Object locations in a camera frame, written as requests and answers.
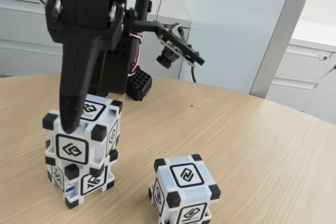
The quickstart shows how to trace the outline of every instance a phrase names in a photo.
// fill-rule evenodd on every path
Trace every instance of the drawer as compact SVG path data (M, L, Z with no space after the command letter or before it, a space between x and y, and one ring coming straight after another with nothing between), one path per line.
M317 91L315 89L302 89L272 84L266 100L279 103L292 109L310 113L314 105Z
M319 83L330 64L331 52L290 45L275 77Z
M0 75L60 73L62 49L0 40Z
M0 39L61 47L51 39L41 4L0 0Z

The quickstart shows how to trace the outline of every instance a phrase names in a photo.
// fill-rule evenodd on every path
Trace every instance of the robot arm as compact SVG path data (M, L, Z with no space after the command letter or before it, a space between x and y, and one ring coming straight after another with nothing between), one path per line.
M150 9L150 0L136 0L135 9L127 9L127 0L47 0L49 33L54 42L63 44L59 107L66 133L77 128L88 92L125 93L139 47L130 33L156 33L165 46L158 57L165 67L178 57L192 66L204 63L162 24L147 22Z

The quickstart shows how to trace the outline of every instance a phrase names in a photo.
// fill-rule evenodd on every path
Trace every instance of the stacked cubes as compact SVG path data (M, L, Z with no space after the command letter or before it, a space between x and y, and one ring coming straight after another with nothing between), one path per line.
M87 95L80 124L66 134L59 112L43 118L48 178L63 192L68 208L83 203L84 197L98 189L114 186L111 166L117 162L122 102Z
M209 224L209 205L221 195L200 155L157 159L149 197L159 224Z

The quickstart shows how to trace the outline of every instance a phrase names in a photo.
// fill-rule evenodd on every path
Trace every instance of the round table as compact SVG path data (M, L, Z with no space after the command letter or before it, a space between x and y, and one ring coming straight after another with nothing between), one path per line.
M157 158L200 154L222 190L212 223L336 223L336 127L256 97L154 79L125 96L115 186L69 210L47 178L42 118L60 76L0 79L0 223L156 224Z

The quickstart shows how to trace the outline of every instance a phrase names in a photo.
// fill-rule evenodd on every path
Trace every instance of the black symbol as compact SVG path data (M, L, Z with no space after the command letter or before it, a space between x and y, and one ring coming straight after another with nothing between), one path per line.
M98 185L100 183L100 179L91 176L91 178L88 181L88 189L90 187L95 187L96 185Z
M82 154L80 149L78 147L76 147L74 144L68 144L68 145L64 146L63 150L66 152L66 154L68 154L70 156L72 155L72 156L77 157L80 154Z
M185 221L189 221L189 220L194 220L194 219L197 219L198 217L194 217L196 214L198 214L201 210L196 207L196 208L192 208L190 209L189 212L187 212L183 217L185 218L185 220L182 220L182 222L185 222Z
M114 141L114 137L116 136L116 130L115 129L113 129L113 131L112 131L112 134L111 134L111 137L110 137L110 144L113 144L113 141Z
M190 182L190 181L193 179L194 174L193 174L193 172L192 172L190 169L188 169L188 168L184 168L184 170L183 170L183 172L181 173L180 176L181 176L181 178L183 178L185 181Z
M62 186L61 173L57 168L54 169L54 178Z
M161 205L161 203L162 203L161 192L160 192L160 189L158 187L156 188L155 200L156 200L157 203L159 203Z
M90 104L86 103L84 105L84 110L85 110L85 112L90 113L90 112L97 111L97 108L95 106L93 106L93 105L90 105Z

